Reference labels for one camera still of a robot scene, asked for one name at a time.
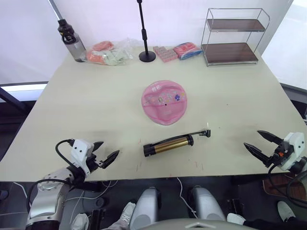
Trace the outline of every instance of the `white sneaker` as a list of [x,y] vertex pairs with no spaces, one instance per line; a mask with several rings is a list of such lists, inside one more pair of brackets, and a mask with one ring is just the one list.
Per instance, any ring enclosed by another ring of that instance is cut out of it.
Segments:
[[128,225],[130,223],[130,219],[131,219],[131,216],[133,214],[134,208],[135,208],[135,204],[132,203],[132,202],[129,202],[124,207],[124,210],[123,210],[123,212],[120,215],[120,219],[126,221],[128,223]]
[[279,201],[277,203],[277,209],[279,216],[281,217],[283,222],[286,222],[290,217],[295,217],[292,209],[284,201]]
[[238,215],[238,214],[229,213],[229,214],[227,215],[227,222],[231,222],[231,223],[243,225],[243,223],[244,223],[245,220],[246,220],[246,219],[244,219],[242,216],[240,216],[240,215]]

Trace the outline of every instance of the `table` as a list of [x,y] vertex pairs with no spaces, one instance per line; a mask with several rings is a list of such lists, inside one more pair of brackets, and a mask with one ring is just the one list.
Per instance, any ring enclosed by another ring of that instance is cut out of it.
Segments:
[[[256,65],[207,67],[199,55],[110,67],[77,63],[68,56],[0,162],[0,181],[36,181],[66,167],[54,147],[68,138],[103,140],[95,152],[100,160],[120,149],[117,159],[93,172],[88,181],[266,173],[268,169],[243,142],[271,155],[276,146],[257,130],[284,138],[289,132],[304,132],[307,137],[307,128],[258,57]],[[170,126],[152,122],[141,106],[143,90],[158,80],[175,81],[187,93],[184,116]],[[144,144],[199,131],[207,123],[210,138],[194,136],[193,147],[144,157]],[[60,150],[70,157],[69,145]]]

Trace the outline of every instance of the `packaging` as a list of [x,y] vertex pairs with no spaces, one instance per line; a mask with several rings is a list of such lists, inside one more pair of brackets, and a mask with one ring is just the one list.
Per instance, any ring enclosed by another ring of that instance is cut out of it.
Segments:
[[202,50],[192,42],[182,43],[176,46],[173,50],[178,54],[180,60],[190,58],[202,52]]
[[137,41],[128,38],[120,42],[102,41],[84,51],[81,60],[107,66],[126,65],[135,58],[136,45]]

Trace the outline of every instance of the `gray water bottle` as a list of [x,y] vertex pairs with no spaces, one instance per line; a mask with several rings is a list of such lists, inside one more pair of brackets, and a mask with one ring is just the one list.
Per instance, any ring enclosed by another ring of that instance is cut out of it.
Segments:
[[58,20],[58,31],[62,35],[62,41],[75,59],[75,61],[83,62],[81,54],[85,51],[85,47],[77,33],[73,30],[65,19]]

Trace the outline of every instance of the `wooden shelf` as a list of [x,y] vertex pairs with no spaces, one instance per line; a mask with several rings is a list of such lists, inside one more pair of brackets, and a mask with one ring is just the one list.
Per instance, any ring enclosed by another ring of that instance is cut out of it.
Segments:
[[207,19],[207,25],[211,32],[265,31],[265,28],[257,19]]
[[201,46],[208,66],[258,62],[247,43],[203,44]]

